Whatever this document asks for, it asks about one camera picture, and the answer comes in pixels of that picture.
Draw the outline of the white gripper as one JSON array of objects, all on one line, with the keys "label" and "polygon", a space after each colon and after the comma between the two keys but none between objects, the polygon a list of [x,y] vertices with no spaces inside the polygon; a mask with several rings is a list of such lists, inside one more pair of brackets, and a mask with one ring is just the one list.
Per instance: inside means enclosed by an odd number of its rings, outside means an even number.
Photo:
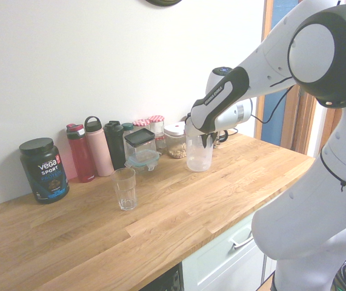
[{"label": "white gripper", "polygon": [[185,119],[185,135],[186,136],[198,136],[201,135],[201,141],[202,141],[202,146],[203,148],[208,147],[208,139],[211,136],[212,142],[215,142],[217,140],[218,133],[213,132],[211,134],[204,134],[204,131],[202,130],[202,126],[204,125],[203,122],[200,122],[198,124],[198,127],[196,127],[193,124],[193,121],[191,120],[191,114],[188,113]]}]

